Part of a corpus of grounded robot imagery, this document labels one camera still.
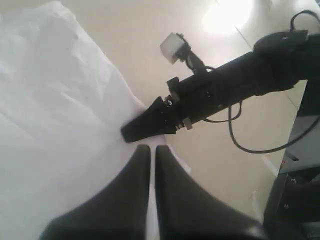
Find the white fabric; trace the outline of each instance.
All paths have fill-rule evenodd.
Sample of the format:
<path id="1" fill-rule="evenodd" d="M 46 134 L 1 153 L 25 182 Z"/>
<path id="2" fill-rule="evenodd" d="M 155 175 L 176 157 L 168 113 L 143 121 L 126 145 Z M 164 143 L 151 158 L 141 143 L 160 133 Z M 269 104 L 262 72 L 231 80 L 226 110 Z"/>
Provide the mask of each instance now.
<path id="1" fill-rule="evenodd" d="M 59 2 L 0 15 L 0 239 L 35 240 L 103 189 L 138 144 L 121 126 L 143 110 Z M 154 159 L 165 139 L 140 143 Z M 147 238 L 157 231 L 151 184 Z"/>

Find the beige floor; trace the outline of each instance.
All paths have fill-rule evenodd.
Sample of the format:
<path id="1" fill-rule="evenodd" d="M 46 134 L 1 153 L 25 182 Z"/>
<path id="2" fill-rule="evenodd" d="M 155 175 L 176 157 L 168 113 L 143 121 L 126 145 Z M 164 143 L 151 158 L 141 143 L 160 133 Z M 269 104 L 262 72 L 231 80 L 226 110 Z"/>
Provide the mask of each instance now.
<path id="1" fill-rule="evenodd" d="M 47 0 L 1 0 L 0 12 L 45 2 Z M 172 66 L 162 57 L 159 45 L 169 33 L 184 33 L 193 51 L 207 65 L 218 67 L 250 51 L 264 35 L 287 30 L 294 13 L 304 9 L 320 13 L 314 0 L 61 2 L 75 13 L 80 24 L 122 72 L 134 94 L 147 106 L 157 96 L 168 95 L 167 80 L 175 76 L 183 79 L 191 74 L 184 64 Z M 319 30 L 309 16 L 299 17 L 296 25 L 313 32 Z M 305 83 L 301 82 L 290 91 L 244 101 L 243 115 L 234 123 L 238 141 L 251 149 L 285 143 L 304 87 Z M 211 119 L 226 117 L 223 111 Z M 200 122 L 193 127 L 167 136 L 178 155 L 191 167 L 192 177 L 212 195 L 259 218 L 283 151 L 268 155 L 242 152 L 231 142 L 224 123 Z"/>

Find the black cable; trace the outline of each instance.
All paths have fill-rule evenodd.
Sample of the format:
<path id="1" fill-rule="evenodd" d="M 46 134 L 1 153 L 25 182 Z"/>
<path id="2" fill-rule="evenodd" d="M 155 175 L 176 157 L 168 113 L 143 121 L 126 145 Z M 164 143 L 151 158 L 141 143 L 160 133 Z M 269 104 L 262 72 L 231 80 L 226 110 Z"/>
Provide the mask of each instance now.
<path id="1" fill-rule="evenodd" d="M 275 148 L 272 148 L 272 149 L 266 149 L 266 150 L 250 150 L 250 149 L 247 149 L 243 146 L 241 146 L 237 140 L 235 139 L 235 136 L 234 136 L 234 132 L 233 132 L 233 129 L 232 129 L 232 118 L 231 118 L 231 114 L 232 114 L 232 106 L 229 106 L 228 108 L 228 125 L 229 125 L 229 133 L 230 133 L 230 137 L 232 139 L 232 142 L 234 143 L 234 145 L 236 145 L 239 149 L 241 149 L 242 151 L 245 151 L 247 153 L 250 153 L 250 154 L 269 154 L 269 153 L 274 153 L 276 151 L 279 151 L 279 150 L 282 150 L 282 149 L 285 149 L 293 144 L 295 144 L 296 142 L 298 142 L 299 140 L 301 140 L 304 136 L 306 136 L 312 129 L 315 128 L 315 126 L 319 123 L 320 121 L 320 116 L 318 116 L 315 121 L 303 132 L 301 133 L 298 137 L 296 137 L 295 139 L 289 141 L 288 143 L 284 144 L 284 145 L 281 145 L 281 146 L 278 146 L 278 147 L 275 147 Z"/>
<path id="2" fill-rule="evenodd" d="M 294 31 L 296 30 L 296 27 L 295 27 L 295 19 L 297 16 L 299 16 L 300 14 L 308 14 L 312 17 L 314 17 L 315 19 L 317 19 L 317 21 L 320 23 L 320 18 L 318 17 L 318 15 L 314 12 L 314 11 L 311 11 L 311 10 L 303 10 L 301 12 L 298 12 L 297 14 L 295 14 L 291 20 L 290 20 L 290 31 Z"/>
<path id="3" fill-rule="evenodd" d="M 237 113 L 237 115 L 235 115 L 233 118 L 231 118 L 231 120 L 236 120 L 237 118 L 239 118 L 241 116 L 242 113 L 242 101 L 239 102 L 239 111 Z M 208 118 L 203 119 L 203 121 L 207 122 L 207 123 L 212 123 L 212 124 L 219 124 L 219 123 L 225 123 L 228 122 L 229 120 L 222 120 L 222 121 L 215 121 L 215 120 L 210 120 Z"/>

